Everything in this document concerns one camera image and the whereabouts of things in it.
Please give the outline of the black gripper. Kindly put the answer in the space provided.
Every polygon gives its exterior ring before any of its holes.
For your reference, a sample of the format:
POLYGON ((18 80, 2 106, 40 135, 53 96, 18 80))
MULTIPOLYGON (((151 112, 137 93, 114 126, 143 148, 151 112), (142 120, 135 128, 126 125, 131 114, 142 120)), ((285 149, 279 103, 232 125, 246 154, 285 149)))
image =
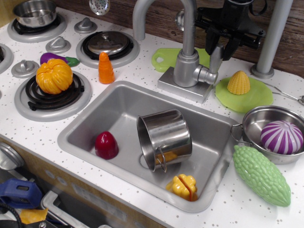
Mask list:
POLYGON ((195 25, 206 32, 206 52, 213 53, 220 37, 228 39, 223 61, 230 60, 238 47, 258 49, 266 32, 250 19, 249 14, 260 16, 265 10, 266 7, 254 13, 253 2, 224 2, 222 8, 197 8, 195 25))

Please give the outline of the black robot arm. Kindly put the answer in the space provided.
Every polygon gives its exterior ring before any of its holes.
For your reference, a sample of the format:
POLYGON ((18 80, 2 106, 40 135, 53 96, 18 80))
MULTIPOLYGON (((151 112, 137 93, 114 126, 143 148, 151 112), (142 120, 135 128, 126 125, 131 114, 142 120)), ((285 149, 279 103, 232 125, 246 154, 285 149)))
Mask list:
POLYGON ((226 0, 223 7, 217 9, 199 7, 195 25, 206 32, 206 52, 211 55, 221 37, 228 39, 224 47, 224 61, 230 60, 238 47, 258 49, 266 31, 250 19, 249 13, 259 16, 266 8, 267 1, 259 13, 254 13, 252 0, 226 0))

